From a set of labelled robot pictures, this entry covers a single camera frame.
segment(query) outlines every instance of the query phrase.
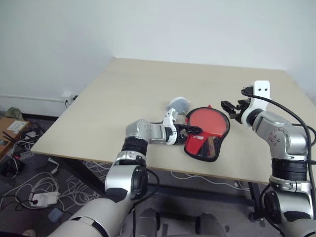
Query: table top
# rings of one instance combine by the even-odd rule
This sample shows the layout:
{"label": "table top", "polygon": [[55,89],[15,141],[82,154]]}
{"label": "table top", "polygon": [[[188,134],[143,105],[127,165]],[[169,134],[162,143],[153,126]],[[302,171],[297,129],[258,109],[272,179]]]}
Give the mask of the table top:
{"label": "table top", "polygon": [[[165,107],[174,97],[189,99],[190,110],[210,104],[223,111],[222,100],[236,104],[237,100],[245,99],[240,90],[255,80],[269,80],[271,98],[294,111],[306,124],[316,127],[316,107],[284,71],[113,59],[37,141],[32,151],[113,162],[122,148],[126,126],[138,119],[162,121]],[[268,110],[296,122],[274,105],[268,105]],[[183,122],[184,118],[179,116],[178,120]],[[235,120],[231,120],[230,133],[215,162],[193,159],[185,154],[183,146],[158,144],[148,146],[147,166],[263,183],[269,181],[272,172],[268,144],[251,128]]]}

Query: gray carpet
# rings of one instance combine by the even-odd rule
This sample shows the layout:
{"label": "gray carpet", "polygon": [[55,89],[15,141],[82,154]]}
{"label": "gray carpet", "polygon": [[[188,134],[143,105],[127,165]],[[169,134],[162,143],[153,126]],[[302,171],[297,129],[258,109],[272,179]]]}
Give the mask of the gray carpet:
{"label": "gray carpet", "polygon": [[[37,120],[37,122],[46,129],[52,124],[52,122],[44,120]],[[16,177],[16,186],[39,172],[47,172],[55,168],[54,164],[48,163],[47,165],[45,165],[44,162],[44,167],[34,169],[36,165],[43,163],[43,160],[45,159],[47,159],[47,157],[42,155],[33,155],[32,157],[26,159],[26,165],[23,173]],[[170,172],[161,170],[158,170],[157,174],[159,175],[162,184],[249,197],[249,192],[237,191],[224,185],[213,185],[202,179],[193,178],[189,180],[178,180],[173,178],[170,175]],[[64,169],[59,169],[58,173],[55,174],[55,177],[59,181],[60,192],[64,192],[67,189],[65,180],[70,177],[70,173]],[[230,184],[234,183],[234,181],[232,180],[222,180],[217,178],[209,179],[214,182],[228,182]],[[26,200],[28,198],[29,192],[30,191],[28,191],[27,189],[21,192],[21,200]],[[12,200],[13,199],[8,198],[6,200],[6,203]],[[66,206],[70,204],[71,202],[67,202],[67,200],[65,200]],[[54,229],[59,226],[58,222],[52,223],[49,221],[47,215],[51,210],[33,211],[25,209],[22,211],[15,211],[15,206],[15,204],[10,205],[0,212],[0,231],[22,233],[24,230],[34,229],[36,230],[39,237],[44,237],[49,235]],[[165,195],[155,195],[137,207],[136,215],[139,215],[142,210],[149,207],[160,212],[169,211],[190,216],[199,216],[204,212],[211,213],[215,215],[219,222],[222,224],[223,228],[226,230],[227,237],[279,236],[278,232],[273,229],[273,227],[271,227],[266,221],[261,223],[250,222],[248,220],[248,214],[252,211],[252,208],[243,205],[227,204],[216,201],[206,201],[182,197],[170,197]],[[79,208],[79,206],[75,206],[69,211],[71,213],[75,213]],[[64,213],[61,217],[61,222],[66,221],[68,218],[69,215],[67,213]],[[164,233],[167,232],[168,235],[195,233],[194,222],[162,218],[160,227],[161,228],[158,232],[158,236],[161,236],[162,229],[164,229]],[[131,234],[132,217],[131,215],[129,215],[126,218],[121,236],[131,237]]]}

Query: electrical outlet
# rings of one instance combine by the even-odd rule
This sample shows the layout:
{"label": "electrical outlet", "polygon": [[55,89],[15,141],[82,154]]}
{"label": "electrical outlet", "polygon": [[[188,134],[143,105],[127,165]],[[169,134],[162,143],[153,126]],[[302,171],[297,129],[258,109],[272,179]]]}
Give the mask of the electrical outlet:
{"label": "electrical outlet", "polygon": [[72,94],[69,91],[65,91],[61,96],[62,100],[67,103],[67,106],[70,106],[77,97],[78,95]]}

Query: table leg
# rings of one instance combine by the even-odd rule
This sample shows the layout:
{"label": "table leg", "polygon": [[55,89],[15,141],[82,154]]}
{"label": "table leg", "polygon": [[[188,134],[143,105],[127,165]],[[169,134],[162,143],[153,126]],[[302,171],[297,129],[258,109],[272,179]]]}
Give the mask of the table leg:
{"label": "table leg", "polygon": [[82,162],[78,159],[52,157],[61,167],[67,169],[72,175],[76,176],[82,182],[100,195],[105,194],[104,183],[95,176]]}
{"label": "table leg", "polygon": [[249,214],[250,221],[262,221],[264,214],[260,207],[260,190],[257,183],[248,182],[251,198],[254,201],[254,212]]}

